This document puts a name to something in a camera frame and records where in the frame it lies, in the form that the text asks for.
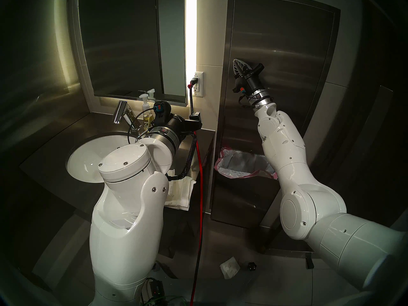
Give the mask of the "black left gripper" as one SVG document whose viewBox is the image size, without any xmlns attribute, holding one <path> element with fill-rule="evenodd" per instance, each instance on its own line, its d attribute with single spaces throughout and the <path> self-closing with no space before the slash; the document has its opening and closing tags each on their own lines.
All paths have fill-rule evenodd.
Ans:
<svg viewBox="0 0 408 306">
<path fill-rule="evenodd" d="M 188 135 L 202 128 L 200 113 L 189 115 L 189 119 L 184 119 L 177 114 L 171 113 L 165 127 L 171 129 L 176 135 Z"/>
</svg>

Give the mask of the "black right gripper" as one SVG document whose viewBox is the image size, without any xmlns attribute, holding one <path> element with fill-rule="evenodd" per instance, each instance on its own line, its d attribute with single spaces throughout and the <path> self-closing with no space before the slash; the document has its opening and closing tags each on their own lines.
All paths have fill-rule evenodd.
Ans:
<svg viewBox="0 0 408 306">
<path fill-rule="evenodd" d="M 234 93 L 243 93 L 249 98 L 262 98 L 265 90 L 260 81 L 259 74 L 263 71 L 264 65 L 259 63 L 255 68 L 250 67 L 246 62 L 234 59 L 233 73 L 235 78 Z"/>
</svg>

